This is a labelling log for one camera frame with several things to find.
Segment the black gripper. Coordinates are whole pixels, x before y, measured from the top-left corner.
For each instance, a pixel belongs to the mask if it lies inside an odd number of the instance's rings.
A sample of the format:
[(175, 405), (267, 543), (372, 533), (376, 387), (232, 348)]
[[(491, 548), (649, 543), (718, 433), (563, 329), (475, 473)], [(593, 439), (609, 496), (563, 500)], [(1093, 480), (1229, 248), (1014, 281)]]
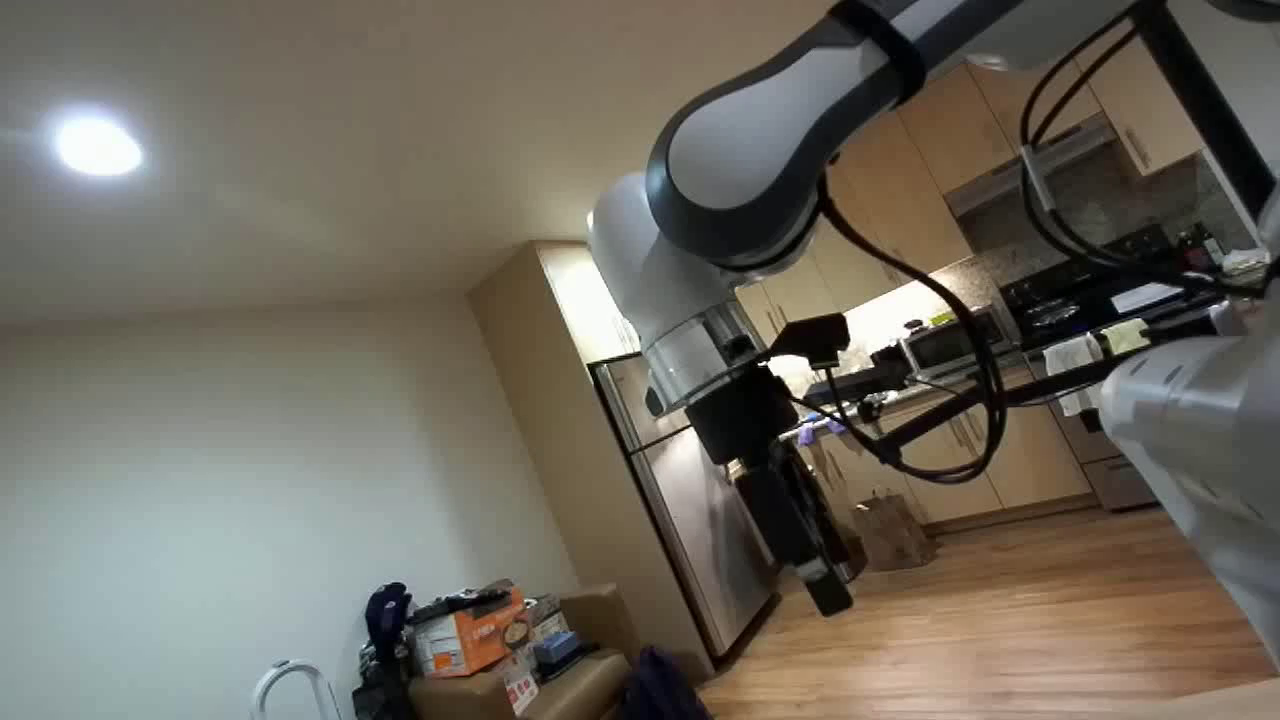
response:
[[(690, 424), (718, 465), (761, 459), (773, 439), (798, 424), (798, 408), (781, 374), (751, 366), (697, 400), (690, 408)], [(851, 608), (851, 592), (828, 560), (804, 560), (798, 574), (804, 578), (822, 617), (840, 617)]]

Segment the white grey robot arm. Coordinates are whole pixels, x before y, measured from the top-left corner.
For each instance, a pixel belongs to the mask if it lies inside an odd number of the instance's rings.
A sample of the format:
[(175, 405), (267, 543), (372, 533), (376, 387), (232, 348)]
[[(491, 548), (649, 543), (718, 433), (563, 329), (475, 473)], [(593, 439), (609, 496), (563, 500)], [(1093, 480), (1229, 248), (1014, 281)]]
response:
[[(1276, 119), (1260, 99), (1276, 78), (1276, 26), (1280, 0), (838, 0), (778, 56), (690, 99), (649, 164), (598, 198), (587, 248), (639, 335), (649, 400), (686, 412), (709, 455), (739, 477), (763, 548), (824, 617), (851, 605), (851, 566), (822, 535), (784, 455), (798, 400), (773, 365), (838, 359), (848, 323), (815, 317), (763, 338), (737, 286), (798, 263), (815, 223), (844, 219), (828, 188), (840, 145), (959, 60), (1066, 64), (1098, 38), (1135, 38), (1229, 177), (1253, 238), (1274, 248)], [(1157, 330), (1032, 382), (1008, 382), (980, 351), (959, 395), (859, 442), (897, 467), (912, 439), (968, 408), (1004, 429), (1016, 405), (1066, 391), (1093, 400), (1103, 434), (1280, 660), (1276, 320)]]

